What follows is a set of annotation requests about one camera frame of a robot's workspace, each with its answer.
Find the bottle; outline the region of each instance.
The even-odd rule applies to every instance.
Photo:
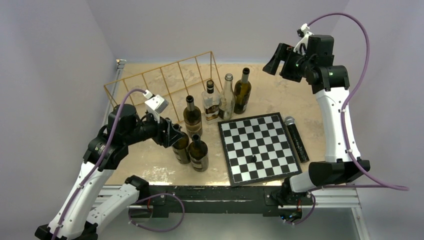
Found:
[[[250,69],[245,67],[243,69],[243,75],[241,75],[241,79],[238,80],[234,86],[234,113],[236,114],[244,113],[248,107],[249,97],[252,91],[252,84],[249,82],[249,73]]]
[[[175,124],[172,127],[175,130],[178,130],[178,131],[181,130],[181,126],[178,124]],[[190,156],[189,156],[189,150],[187,147],[189,146],[190,139],[185,132],[182,132],[182,134],[184,136],[172,145],[172,150],[173,150],[173,153],[175,154],[176,159],[178,159],[178,162],[180,164],[189,164]]]
[[[201,94],[203,98],[204,116],[206,123],[211,124],[218,119],[220,96],[214,91],[214,81],[209,80],[206,82],[206,91]]]
[[[191,139],[193,142],[188,146],[191,165],[194,170],[204,172],[209,167],[208,146],[206,146],[205,142],[200,140],[199,134],[194,134]]]
[[[195,99],[192,95],[188,95],[185,98],[187,102],[187,107],[184,109],[183,116],[185,122],[185,128],[187,129],[187,134],[189,137],[192,137],[193,134],[202,135],[202,113],[200,109],[195,106]]]
[[[229,120],[233,116],[234,103],[236,99],[233,93],[233,75],[225,75],[224,89],[219,95],[219,113],[218,116],[223,120]]]

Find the wooden tabletop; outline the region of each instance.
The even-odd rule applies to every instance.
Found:
[[[134,74],[147,71],[161,66],[162,64],[145,64],[145,63],[127,63],[123,70],[122,77],[132,76]],[[234,76],[237,81],[242,76],[242,70],[245,67],[250,68],[249,81],[252,84],[252,92],[250,94],[247,110],[243,114],[234,114],[233,119],[257,116],[269,113],[280,112],[283,118],[292,116],[295,119],[297,129],[305,145],[310,161],[324,161],[326,139],[324,134],[323,120],[321,111],[315,96],[312,94],[311,87],[303,80],[300,83],[282,79],[279,75],[273,76],[262,71],[264,64],[217,64],[217,70],[224,83],[226,73]],[[185,79],[189,81],[198,81],[199,77],[195,76],[193,71],[184,73]],[[165,73],[165,77],[173,81],[177,81],[181,73],[170,70]],[[153,84],[163,82],[161,77],[153,77],[152,80],[147,79],[150,91],[154,94],[164,95],[167,92],[164,86],[153,87]],[[146,89],[141,76],[128,79],[127,87]],[[168,84],[168,88],[177,88],[176,84]],[[195,104],[202,109],[202,101],[200,94],[204,88],[201,84],[197,84],[189,88],[189,93],[194,96]],[[119,84],[116,100],[122,100],[126,93],[124,84]],[[175,112],[182,117],[182,112],[186,106],[185,97],[186,90],[178,91],[172,94],[172,100],[175,105],[173,108],[169,96],[169,106],[161,114],[162,117],[169,117],[174,123],[178,121]],[[139,94],[132,95],[135,104],[144,101]],[[139,115],[143,116],[145,112],[144,104],[137,106]],[[209,149],[209,168],[205,172],[195,171],[189,164],[180,164],[174,156],[172,149],[163,148],[156,145],[152,140],[140,142],[129,147],[129,154],[120,163],[117,170],[113,173],[106,184],[121,185],[125,179],[132,175],[137,175],[147,180],[151,185],[195,185],[195,186],[229,186],[229,177],[227,172],[226,159],[224,155],[218,124],[205,124],[203,116],[203,134],[201,139],[207,144]],[[308,170],[309,163],[301,163],[302,171]],[[275,180],[264,183],[256,183],[254,185],[273,185],[281,184],[281,180]]]

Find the black chessboard frame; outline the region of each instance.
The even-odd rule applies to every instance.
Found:
[[[245,181],[241,181],[241,182],[235,182],[234,179],[233,179],[233,173],[232,173],[232,168],[231,168],[231,164],[230,164],[229,152],[228,152],[228,149],[227,149],[227,145],[225,143],[225,136],[224,136],[224,131],[222,129],[222,124],[236,123],[236,122],[245,121],[245,120],[252,120],[252,119],[273,117],[273,116],[278,116],[279,122],[281,123],[281,126],[282,126],[283,134],[285,135],[285,137],[287,139],[288,148],[291,151],[292,157],[294,159],[294,162],[297,166],[298,171],[291,171],[291,172],[286,172],[286,173],[278,174],[278,175],[272,175],[272,176],[266,176],[266,177],[262,177],[262,178],[245,180]],[[299,165],[299,161],[296,158],[296,154],[295,154],[295,151],[294,151],[294,147],[292,146],[292,141],[291,141],[290,135],[287,132],[287,127],[284,124],[283,118],[282,118],[282,116],[279,112],[263,114],[263,115],[256,115],[256,116],[249,116],[249,117],[243,117],[243,118],[237,118],[237,119],[231,119],[231,120],[227,120],[227,121],[221,121],[221,122],[218,122],[218,128],[219,128],[219,134],[221,136],[222,147],[223,147],[224,153],[225,153],[224,155],[225,155],[226,165],[227,165],[227,169],[228,169],[228,178],[229,178],[229,182],[230,182],[231,187],[243,186],[243,185],[254,184],[254,183],[268,182],[268,181],[283,179],[283,178],[286,178],[286,177],[290,177],[290,176],[294,176],[294,175],[298,175],[298,174],[302,173],[302,168]]]

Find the white wall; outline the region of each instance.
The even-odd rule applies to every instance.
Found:
[[[365,25],[371,45],[364,83],[350,105],[356,142],[374,176],[411,188],[358,191],[371,239],[423,239],[423,10],[419,0],[369,0],[366,6],[350,0],[345,10]],[[332,35],[334,62],[347,67],[355,86],[365,58],[362,32],[340,18]],[[357,182],[371,183],[366,177]]]
[[[0,43],[1,239],[34,239],[100,127],[116,61],[85,0],[1,0]]]
[[[169,62],[213,51],[217,61],[267,62],[308,19],[349,0],[87,0],[117,58]],[[316,30],[329,34],[337,18]]]

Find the gold metal rack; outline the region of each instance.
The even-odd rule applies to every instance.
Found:
[[[201,71],[201,67],[200,66],[202,66],[202,63],[200,63],[199,64],[199,60],[198,60],[198,58],[199,57],[202,57],[202,58],[204,58],[204,57],[208,57],[208,54],[210,55],[210,57],[209,57],[209,63],[208,64],[206,64],[206,66],[208,66],[209,65],[209,67],[210,67],[210,69],[209,69],[209,73],[210,73],[210,75],[209,75],[209,77],[208,78],[206,78],[206,79],[204,79],[206,76],[205,76],[205,73],[203,73],[203,75],[202,75],[202,71]],[[194,63],[193,64],[187,64],[187,61],[190,61],[190,60],[195,60],[195,66],[194,66]],[[180,74],[180,76],[181,76],[181,79],[182,79],[182,82],[184,83],[184,87],[183,88],[178,88],[178,89],[173,89],[172,91],[170,90],[170,87],[169,87],[169,82],[167,82],[167,78],[165,77],[165,76],[170,76],[169,74],[167,74],[167,70],[166,70],[166,67],[170,67],[170,66],[172,66],[172,65],[177,65],[178,66],[178,69],[179,69],[179,74]],[[199,77],[200,77],[200,81],[199,82],[195,82],[195,83],[192,83],[192,84],[189,84],[188,85],[188,81],[187,81],[187,79],[186,79],[186,77],[184,76],[184,74],[183,74],[183,69],[184,69],[184,67],[182,68],[182,66],[189,66],[189,65],[193,65],[192,67],[194,68],[194,69],[197,69],[197,73],[198,73],[198,75],[199,75]],[[215,75],[213,75],[213,66],[214,66],[214,74],[215,74],[215,72],[216,72],[216,77],[217,77],[217,79],[214,79],[214,76]],[[160,70],[160,74],[159,73],[157,73],[156,74],[156,77],[154,78],[154,79],[149,79],[149,77],[148,76],[146,76],[146,75],[148,75],[148,74],[151,74],[151,73],[153,73],[153,72],[155,72],[155,71],[157,71],[157,70]],[[142,77],[142,82],[141,82],[141,79],[137,79],[136,77],[138,77],[138,76],[141,76]],[[165,85],[165,87],[166,87],[166,93],[164,93],[164,94],[160,94],[160,93],[156,93],[156,92],[153,92],[152,90],[151,90],[151,88],[153,88],[154,87],[154,85],[155,84],[160,84],[160,82],[158,82],[158,79],[162,79],[163,80],[163,83],[164,83],[164,85]],[[203,86],[203,89],[204,90],[206,90],[206,87],[205,87],[205,82],[207,82],[207,81],[209,81],[209,80],[213,80],[214,81],[214,83],[215,83],[215,88],[216,88],[216,90],[218,91],[218,92],[220,92],[220,90],[217,88],[217,81],[219,82],[219,86],[220,86],[220,89],[222,90],[223,89],[223,85],[222,85],[222,83],[221,83],[221,78],[220,78],[220,75],[219,75],[219,73],[218,73],[218,67],[217,67],[217,63],[216,63],[216,61],[215,61],[215,56],[214,56],[214,53],[212,52],[212,51],[207,51],[207,52],[204,52],[204,53],[201,53],[201,54],[198,54],[198,55],[195,55],[195,56],[191,56],[191,57],[188,57],[188,58],[185,58],[185,59],[182,59],[182,60],[179,60],[179,61],[175,61],[175,62],[172,62],[172,63],[169,63],[169,64],[166,64],[166,65],[162,65],[162,66],[160,66],[160,67],[156,67],[156,68],[153,68],[153,69],[150,69],[150,70],[148,70],[148,71],[144,71],[144,72],[140,72],[140,73],[137,73],[137,74],[134,74],[134,75],[131,75],[131,76],[128,76],[128,77],[124,77],[124,78],[122,78],[122,79],[120,79],[120,80],[116,80],[116,81],[113,81],[113,82],[109,82],[109,83],[107,83],[107,84],[105,84],[103,87],[104,87],[104,90],[106,91],[106,94],[107,94],[107,97],[109,98],[109,102],[110,102],[110,104],[112,105],[112,107],[115,107],[116,105],[118,105],[119,103],[121,103],[121,101],[122,101],[122,98],[123,98],[123,96],[124,95],[120,95],[120,96],[113,96],[112,94],[111,94],[111,92],[109,91],[109,89],[108,89],[108,87],[111,87],[113,84],[119,84],[117,87],[120,89],[120,88],[122,88],[122,87],[124,87],[125,88],[125,94],[126,93],[128,93],[130,90],[132,90],[132,89],[134,89],[134,88],[137,88],[137,87],[129,87],[128,86],[128,81],[130,81],[130,80],[135,80],[135,82],[136,83],[138,83],[136,86],[138,87],[138,86],[140,86],[140,85],[142,85],[142,84],[144,84],[144,86],[145,86],[145,88],[147,89],[147,90],[150,90],[153,94],[160,94],[160,95],[162,95],[162,97],[167,97],[167,96],[169,96],[169,98],[170,98],[170,102],[172,103],[172,107],[173,107],[173,110],[174,110],[174,112],[175,112],[175,116],[176,116],[176,119],[177,119],[177,122],[178,123],[180,123],[180,122],[182,122],[183,121],[183,119],[182,119],[182,117],[179,117],[179,114],[178,114],[178,112],[177,112],[177,108],[176,108],[176,105],[174,104],[174,99],[173,99],[173,94],[176,94],[176,93],[178,93],[179,91],[182,91],[182,90],[184,90],[185,89],[185,91],[186,91],[186,93],[187,93],[187,95],[190,95],[190,93],[189,93],[189,89],[191,88],[191,87],[194,87],[195,85],[198,85],[198,84],[202,84],[202,86]],[[145,99],[143,99],[140,103],[137,103],[137,102],[135,102],[135,100],[133,99],[134,98],[134,96],[129,96],[129,99],[130,99],[130,101],[131,101],[131,103],[134,105],[134,106],[140,106],[140,105],[143,105],[144,104],[144,101],[145,101]],[[200,99],[198,99],[197,101],[196,101],[196,103],[197,104],[200,104],[202,101],[200,100]]]

